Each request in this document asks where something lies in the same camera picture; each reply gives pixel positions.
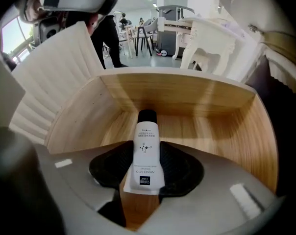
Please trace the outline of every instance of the wooden panel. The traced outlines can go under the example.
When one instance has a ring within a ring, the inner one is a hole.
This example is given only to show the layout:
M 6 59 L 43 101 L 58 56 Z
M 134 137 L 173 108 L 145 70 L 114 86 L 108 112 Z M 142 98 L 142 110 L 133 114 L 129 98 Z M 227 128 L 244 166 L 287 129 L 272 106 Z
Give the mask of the wooden panel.
M 161 115 L 220 115 L 242 107 L 254 96 L 252 90 L 205 77 L 129 73 L 101 78 L 126 112 L 153 109 Z
M 102 145 L 132 140 L 137 113 L 122 113 L 108 129 Z M 276 190 L 278 157 L 268 114 L 258 95 L 228 115 L 185 117 L 158 115 L 161 141 L 190 146 L 228 158 L 252 173 L 272 192 Z M 127 228 L 138 229 L 158 207 L 158 196 L 123 192 Z
M 45 145 L 52 154 L 98 147 L 120 113 L 100 78 L 94 78 L 64 105 Z

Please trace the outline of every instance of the chair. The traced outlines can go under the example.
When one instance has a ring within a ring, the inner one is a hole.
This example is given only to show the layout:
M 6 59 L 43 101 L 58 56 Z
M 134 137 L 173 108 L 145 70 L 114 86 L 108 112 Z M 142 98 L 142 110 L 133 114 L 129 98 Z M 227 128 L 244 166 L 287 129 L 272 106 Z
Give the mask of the chair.
M 132 40 L 133 40 L 133 37 L 132 37 L 133 32 L 132 32 L 132 30 L 131 30 L 132 27 L 133 27 L 132 25 L 126 25 L 126 26 L 125 26 L 125 31 L 120 32 L 120 34 L 124 34 L 126 37 L 121 37 L 121 36 L 119 35 L 119 40 L 120 40 L 120 44 L 122 45 L 124 55 L 125 55 L 125 51 L 124 51 L 123 42 L 127 42 L 127 44 L 128 44 L 128 49 L 129 49 L 129 55 L 130 55 L 130 58 L 132 58 L 132 51 L 131 51 L 131 49 L 130 49 L 130 43 L 131 43 Z
M 150 38 L 151 47 L 152 47 L 152 50 L 154 50 L 154 48 L 153 48 L 153 33 L 157 28 L 158 28 L 158 19 L 153 21 L 153 23 L 151 23 L 150 25 L 142 26 L 142 27 L 137 28 L 137 34 L 135 33 L 133 35 L 133 38 L 137 39 L 137 44 L 135 46 L 135 48 L 136 48 L 136 56 L 138 56 L 138 44 L 139 44 L 139 39 L 140 38 L 142 39 L 141 50 L 143 50 L 143 42 L 144 42 L 143 38 L 145 38 L 145 40 L 147 42 L 147 48 L 149 49 L 150 56 L 152 56 L 151 49 L 150 49 L 149 42 L 148 42 L 148 38 Z

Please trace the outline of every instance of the white curved panel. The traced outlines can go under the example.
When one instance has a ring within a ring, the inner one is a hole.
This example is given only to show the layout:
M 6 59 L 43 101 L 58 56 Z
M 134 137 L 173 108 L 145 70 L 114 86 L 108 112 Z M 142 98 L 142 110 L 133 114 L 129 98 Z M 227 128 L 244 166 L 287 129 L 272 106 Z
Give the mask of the white curved panel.
M 26 94 L 9 127 L 44 144 L 62 106 L 102 69 L 84 22 L 57 33 L 12 71 Z
M 296 94 L 296 65 L 279 53 L 267 49 L 271 76 L 288 86 Z

